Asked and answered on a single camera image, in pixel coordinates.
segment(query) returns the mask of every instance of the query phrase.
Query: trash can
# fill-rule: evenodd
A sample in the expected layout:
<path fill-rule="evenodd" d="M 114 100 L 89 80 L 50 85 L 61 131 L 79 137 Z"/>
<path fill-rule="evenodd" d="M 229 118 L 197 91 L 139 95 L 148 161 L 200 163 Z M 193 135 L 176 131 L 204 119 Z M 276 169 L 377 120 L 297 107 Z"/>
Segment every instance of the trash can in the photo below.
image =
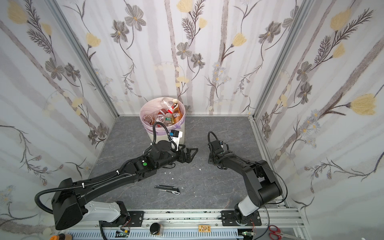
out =
<path fill-rule="evenodd" d="M 156 111 L 159 111 L 162 109 L 162 106 L 160 105 L 160 102 L 163 98 L 155 98 L 144 104 L 144 106 L 140 110 L 140 120 L 141 124 L 143 124 L 145 130 L 148 133 L 149 138 L 151 141 L 153 141 L 153 128 L 151 125 L 149 125 L 147 122 L 143 121 L 144 115 L 151 115 L 153 116 Z M 173 98 L 167 98 L 165 97 L 167 101 L 172 101 Z M 171 130 L 178 130 L 183 132 L 183 136 L 180 138 L 179 144 L 184 144 L 184 137 L 185 137 L 185 108 L 182 102 L 179 101 L 179 109 L 181 113 L 183 114 L 183 117 L 178 123 L 175 123 L 172 126 L 167 127 L 168 131 L 170 132 Z M 163 127 L 156 127 L 156 142 L 161 141 L 161 140 L 167 140 L 168 141 L 168 136 L 167 132 Z"/>

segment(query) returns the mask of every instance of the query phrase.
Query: scissor handle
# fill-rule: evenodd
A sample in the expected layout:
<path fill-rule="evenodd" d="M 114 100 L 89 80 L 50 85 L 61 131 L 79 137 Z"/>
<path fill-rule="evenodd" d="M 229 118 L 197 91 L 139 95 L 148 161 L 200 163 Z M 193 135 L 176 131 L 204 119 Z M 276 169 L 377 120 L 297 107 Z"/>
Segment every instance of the scissor handle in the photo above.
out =
<path fill-rule="evenodd" d="M 275 232 L 281 232 L 280 228 L 276 227 L 275 225 L 269 225 L 268 229 L 275 233 Z"/>
<path fill-rule="evenodd" d="M 272 240 L 281 240 L 282 236 L 276 234 L 275 232 L 270 232 L 269 233 L 269 237 L 272 239 Z"/>

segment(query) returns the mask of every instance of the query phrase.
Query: red scissors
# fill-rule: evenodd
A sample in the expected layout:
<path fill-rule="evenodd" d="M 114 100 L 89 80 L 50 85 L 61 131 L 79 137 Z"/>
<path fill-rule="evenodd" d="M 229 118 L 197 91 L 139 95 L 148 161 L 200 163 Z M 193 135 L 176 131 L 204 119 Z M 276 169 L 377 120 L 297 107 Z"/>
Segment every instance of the red scissors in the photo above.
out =
<path fill-rule="evenodd" d="M 281 240 L 283 237 L 290 238 L 290 239 L 296 239 L 296 240 L 303 240 L 302 238 L 298 238 L 296 236 L 288 235 L 285 233 L 282 233 L 280 228 L 276 227 L 275 225 L 270 225 L 268 229 L 271 231 L 269 233 L 269 237 L 272 240 Z"/>

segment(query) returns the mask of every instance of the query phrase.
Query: utility knife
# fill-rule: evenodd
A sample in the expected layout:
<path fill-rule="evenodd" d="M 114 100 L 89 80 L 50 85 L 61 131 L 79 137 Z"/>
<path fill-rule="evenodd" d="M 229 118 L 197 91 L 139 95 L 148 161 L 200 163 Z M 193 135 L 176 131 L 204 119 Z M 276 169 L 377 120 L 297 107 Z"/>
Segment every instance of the utility knife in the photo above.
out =
<path fill-rule="evenodd" d="M 173 187 L 173 186 L 156 185 L 155 189 L 160 190 L 160 191 L 170 192 L 170 193 L 176 194 L 176 195 L 180 194 L 179 189 L 177 187 Z"/>

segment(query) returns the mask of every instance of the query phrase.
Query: floral wallpaper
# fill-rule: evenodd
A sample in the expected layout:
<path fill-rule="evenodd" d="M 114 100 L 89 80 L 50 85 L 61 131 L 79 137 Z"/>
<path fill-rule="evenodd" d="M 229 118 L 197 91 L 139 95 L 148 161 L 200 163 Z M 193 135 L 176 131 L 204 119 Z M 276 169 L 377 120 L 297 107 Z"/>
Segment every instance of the floral wallpaper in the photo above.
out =
<path fill-rule="evenodd" d="M 314 240 L 382 238 L 383 9 L 315 1 L 257 116 Z"/>
<path fill-rule="evenodd" d="M 58 0 L 120 114 L 253 114 L 301 1 Z"/>
<path fill-rule="evenodd" d="M 115 118 L 44 1 L 0 6 L 0 238 L 48 239 L 35 194 L 88 178 Z"/>

